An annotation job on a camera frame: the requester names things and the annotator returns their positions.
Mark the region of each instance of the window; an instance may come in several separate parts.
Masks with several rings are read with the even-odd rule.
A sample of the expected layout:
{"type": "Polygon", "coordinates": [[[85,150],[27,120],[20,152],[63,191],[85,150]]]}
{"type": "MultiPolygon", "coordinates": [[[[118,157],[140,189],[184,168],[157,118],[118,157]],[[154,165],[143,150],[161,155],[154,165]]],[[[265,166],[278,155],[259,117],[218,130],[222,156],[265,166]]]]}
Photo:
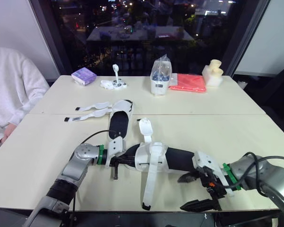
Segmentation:
{"type": "MultiPolygon", "coordinates": [[[[211,59],[222,60],[226,71],[244,52],[238,55],[242,37],[236,41],[235,34],[246,33],[248,23],[242,21],[252,22],[260,5],[244,0],[39,0],[38,10],[33,2],[38,18],[39,11],[49,13],[44,5],[50,8],[46,26],[56,27],[53,39],[60,36],[68,60],[62,59],[62,65],[71,66],[66,73],[87,67],[113,75],[112,65],[118,64],[122,76],[148,76],[154,60],[165,54],[173,72],[201,74],[211,59]]],[[[57,52],[55,59],[62,55],[57,52]]]]}

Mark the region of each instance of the white container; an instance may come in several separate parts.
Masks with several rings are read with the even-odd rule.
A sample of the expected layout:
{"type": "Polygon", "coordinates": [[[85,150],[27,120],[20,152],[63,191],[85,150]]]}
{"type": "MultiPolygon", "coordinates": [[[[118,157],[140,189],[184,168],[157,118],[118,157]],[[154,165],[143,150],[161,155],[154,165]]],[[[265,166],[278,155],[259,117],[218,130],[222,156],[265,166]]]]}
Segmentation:
{"type": "Polygon", "coordinates": [[[160,72],[156,72],[156,71],[151,71],[151,92],[154,95],[165,95],[168,88],[169,88],[169,81],[171,78],[171,74],[172,74],[172,69],[171,69],[171,63],[169,61],[155,61],[154,62],[154,66],[152,67],[153,69],[160,69],[160,72]],[[154,78],[154,73],[157,73],[157,80],[153,80],[154,78]],[[159,78],[161,75],[161,73],[163,73],[165,76],[168,75],[169,76],[169,80],[168,81],[159,81],[159,78]]]}
{"type": "Polygon", "coordinates": [[[208,65],[205,65],[202,71],[205,84],[208,87],[218,87],[223,81],[222,74],[222,69],[214,68],[212,70],[208,65]]]}

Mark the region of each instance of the tissue box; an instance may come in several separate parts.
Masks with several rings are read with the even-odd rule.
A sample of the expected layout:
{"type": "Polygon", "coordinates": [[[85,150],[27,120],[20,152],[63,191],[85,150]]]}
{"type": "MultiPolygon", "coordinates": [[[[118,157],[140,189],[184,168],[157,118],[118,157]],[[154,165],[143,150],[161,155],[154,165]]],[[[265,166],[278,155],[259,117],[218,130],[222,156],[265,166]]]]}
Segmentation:
{"type": "Polygon", "coordinates": [[[87,85],[95,81],[97,75],[87,68],[79,69],[71,74],[74,80],[80,85],[87,85]]]}

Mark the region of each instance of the white sweater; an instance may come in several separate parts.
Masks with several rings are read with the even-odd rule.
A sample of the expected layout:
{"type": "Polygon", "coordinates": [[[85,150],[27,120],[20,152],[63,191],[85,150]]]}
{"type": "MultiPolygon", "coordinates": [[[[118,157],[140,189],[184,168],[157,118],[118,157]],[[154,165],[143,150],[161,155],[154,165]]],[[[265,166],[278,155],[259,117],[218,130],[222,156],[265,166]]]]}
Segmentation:
{"type": "Polygon", "coordinates": [[[0,140],[7,125],[18,125],[48,88],[30,59],[18,51],[0,48],[0,140]]]}

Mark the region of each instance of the pink cloth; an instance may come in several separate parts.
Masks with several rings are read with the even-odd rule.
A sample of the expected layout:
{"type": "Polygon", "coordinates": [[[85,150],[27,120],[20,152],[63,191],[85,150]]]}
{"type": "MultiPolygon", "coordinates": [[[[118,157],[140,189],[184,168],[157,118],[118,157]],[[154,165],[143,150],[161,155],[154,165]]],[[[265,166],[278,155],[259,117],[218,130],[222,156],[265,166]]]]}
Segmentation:
{"type": "Polygon", "coordinates": [[[178,85],[169,86],[171,90],[205,92],[206,86],[202,76],[192,74],[177,74],[178,85]]]}

